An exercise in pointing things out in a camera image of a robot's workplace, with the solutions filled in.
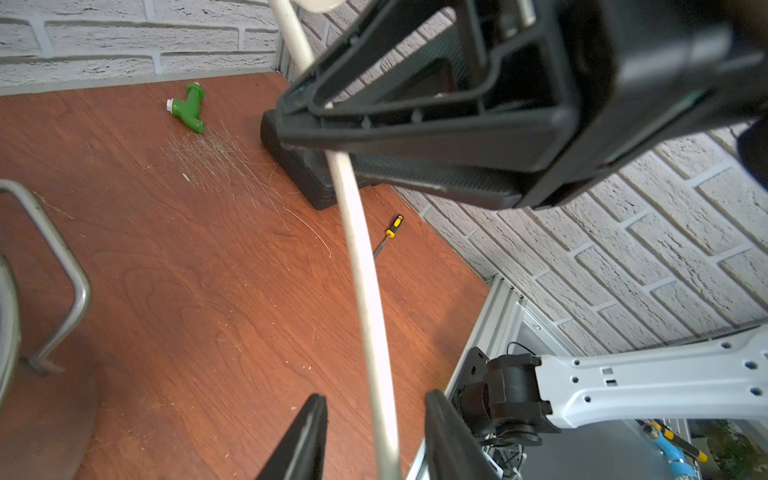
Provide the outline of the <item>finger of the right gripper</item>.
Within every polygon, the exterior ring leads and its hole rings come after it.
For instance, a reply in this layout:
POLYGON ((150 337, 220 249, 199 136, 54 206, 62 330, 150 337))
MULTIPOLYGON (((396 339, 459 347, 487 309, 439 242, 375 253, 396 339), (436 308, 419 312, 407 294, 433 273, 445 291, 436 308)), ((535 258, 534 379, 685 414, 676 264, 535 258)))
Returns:
POLYGON ((553 1, 516 29, 513 1, 453 1, 455 21, 345 101, 338 95, 443 1, 373 1, 279 99, 289 145, 546 169, 575 135, 579 92, 553 1))

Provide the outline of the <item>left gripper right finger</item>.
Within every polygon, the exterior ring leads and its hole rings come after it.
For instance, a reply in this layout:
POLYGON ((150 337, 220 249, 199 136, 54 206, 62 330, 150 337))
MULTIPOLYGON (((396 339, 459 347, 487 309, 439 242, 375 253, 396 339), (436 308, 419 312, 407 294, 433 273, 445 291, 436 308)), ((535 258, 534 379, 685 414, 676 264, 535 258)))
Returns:
POLYGON ((440 390, 425 396, 426 462, 431 479, 497 479, 496 469, 440 390))

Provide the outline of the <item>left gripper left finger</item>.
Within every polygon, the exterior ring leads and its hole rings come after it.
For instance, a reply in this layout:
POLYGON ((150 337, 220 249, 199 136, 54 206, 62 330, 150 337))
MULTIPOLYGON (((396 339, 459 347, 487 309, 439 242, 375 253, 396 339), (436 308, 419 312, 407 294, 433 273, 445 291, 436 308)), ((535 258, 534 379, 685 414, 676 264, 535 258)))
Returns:
POLYGON ((328 427, 326 398, 310 395, 256 477, 257 480, 320 480, 328 427))

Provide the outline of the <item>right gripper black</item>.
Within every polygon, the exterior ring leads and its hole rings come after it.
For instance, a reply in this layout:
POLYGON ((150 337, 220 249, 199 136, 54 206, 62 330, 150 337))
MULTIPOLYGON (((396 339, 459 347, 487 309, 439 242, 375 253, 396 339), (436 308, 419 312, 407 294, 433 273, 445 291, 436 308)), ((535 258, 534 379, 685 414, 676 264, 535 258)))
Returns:
POLYGON ((740 122, 738 160, 766 183, 765 2, 567 1, 559 22, 582 117, 523 206, 563 205, 665 140, 740 122))

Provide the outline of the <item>white plastic ladle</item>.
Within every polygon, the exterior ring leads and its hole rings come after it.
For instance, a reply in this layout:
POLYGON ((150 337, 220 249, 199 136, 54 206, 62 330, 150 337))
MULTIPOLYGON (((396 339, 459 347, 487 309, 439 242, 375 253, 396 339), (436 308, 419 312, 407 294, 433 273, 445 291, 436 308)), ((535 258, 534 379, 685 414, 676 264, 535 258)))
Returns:
POLYGON ((370 235, 350 156, 327 150, 354 280, 372 413, 377 474, 399 479, 400 448, 386 324, 370 235))

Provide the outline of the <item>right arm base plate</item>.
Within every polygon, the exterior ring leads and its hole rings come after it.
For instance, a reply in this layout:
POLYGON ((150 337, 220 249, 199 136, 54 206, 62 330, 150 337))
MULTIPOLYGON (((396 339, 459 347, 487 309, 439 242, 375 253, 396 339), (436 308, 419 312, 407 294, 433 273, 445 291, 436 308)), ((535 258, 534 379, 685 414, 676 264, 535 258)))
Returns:
POLYGON ((449 383, 446 396, 453 407, 460 411, 460 395, 470 385, 481 382, 487 373, 489 358, 478 347, 470 347, 458 363, 449 383))

